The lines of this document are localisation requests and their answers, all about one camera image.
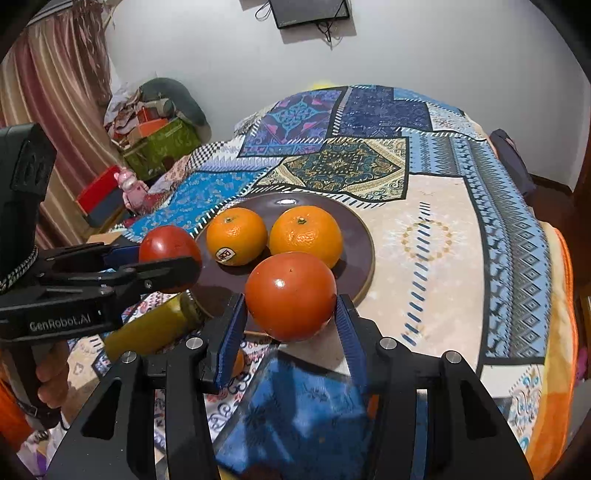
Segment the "blue gripper pad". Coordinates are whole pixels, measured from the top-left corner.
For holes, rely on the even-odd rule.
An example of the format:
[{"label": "blue gripper pad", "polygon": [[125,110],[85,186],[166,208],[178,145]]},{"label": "blue gripper pad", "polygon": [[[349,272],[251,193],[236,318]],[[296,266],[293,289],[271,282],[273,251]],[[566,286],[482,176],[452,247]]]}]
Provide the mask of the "blue gripper pad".
[{"label": "blue gripper pad", "polygon": [[368,386],[367,358],[361,346],[359,336],[353,325],[345,302],[341,295],[337,296],[335,307],[335,323],[339,332],[340,343],[343,346],[345,359],[349,367],[353,383],[364,393]]}]

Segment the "brown plate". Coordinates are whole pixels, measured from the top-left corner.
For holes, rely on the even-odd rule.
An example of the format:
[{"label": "brown plate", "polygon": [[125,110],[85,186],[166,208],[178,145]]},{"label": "brown plate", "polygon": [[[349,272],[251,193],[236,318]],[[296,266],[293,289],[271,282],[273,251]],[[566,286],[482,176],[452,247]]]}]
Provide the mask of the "brown plate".
[{"label": "brown plate", "polygon": [[[367,293],[374,276],[374,243],[365,224],[347,206],[340,202],[312,193],[267,193],[249,198],[238,204],[258,213],[267,231],[286,210],[301,205],[315,205],[329,212],[339,224],[343,235],[343,254],[334,266],[339,293],[347,293],[357,305]],[[207,251],[205,243],[207,227],[197,237],[202,252],[203,266],[198,282],[191,288],[197,304],[209,316],[220,316],[233,292],[244,293],[248,275],[265,258],[268,248],[261,256],[243,267],[228,267],[217,263]],[[261,332],[249,315],[246,329]]]}]

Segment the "mandarin orange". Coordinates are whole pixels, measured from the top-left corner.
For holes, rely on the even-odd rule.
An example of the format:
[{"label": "mandarin orange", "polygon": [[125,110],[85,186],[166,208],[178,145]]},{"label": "mandarin orange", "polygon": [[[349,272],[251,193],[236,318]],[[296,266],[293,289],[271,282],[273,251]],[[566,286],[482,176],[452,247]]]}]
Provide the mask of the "mandarin orange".
[{"label": "mandarin orange", "polygon": [[230,208],[207,226],[207,250],[218,263],[240,267],[258,257],[267,245],[267,227],[252,210]]},{"label": "mandarin orange", "polygon": [[336,220],[313,205],[294,207],[282,213],[271,228],[272,255],[305,252],[333,268],[343,252],[343,236]]}]

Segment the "curtain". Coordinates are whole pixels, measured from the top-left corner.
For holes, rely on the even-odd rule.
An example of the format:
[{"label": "curtain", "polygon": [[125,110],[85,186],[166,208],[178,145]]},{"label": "curtain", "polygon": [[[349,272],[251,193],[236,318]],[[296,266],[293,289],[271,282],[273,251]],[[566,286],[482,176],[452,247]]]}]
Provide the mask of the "curtain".
[{"label": "curtain", "polygon": [[77,0],[27,27],[0,66],[0,127],[38,122],[57,150],[40,248],[84,242],[89,226],[76,197],[118,161],[103,128],[110,79],[100,25],[100,5]]}]

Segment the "tomato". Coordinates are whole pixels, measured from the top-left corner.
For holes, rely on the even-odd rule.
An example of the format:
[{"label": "tomato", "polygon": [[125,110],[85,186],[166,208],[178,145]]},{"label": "tomato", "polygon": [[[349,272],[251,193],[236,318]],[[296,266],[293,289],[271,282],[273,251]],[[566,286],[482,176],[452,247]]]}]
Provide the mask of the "tomato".
[{"label": "tomato", "polygon": [[[175,225],[163,225],[148,232],[139,246],[139,262],[164,260],[165,258],[193,257],[201,264],[199,246],[184,229]],[[164,293],[178,293],[192,285],[162,290]]]},{"label": "tomato", "polygon": [[314,255],[288,252],[258,264],[244,295],[249,312],[268,335],[282,342],[306,340],[333,315],[336,281]]}]

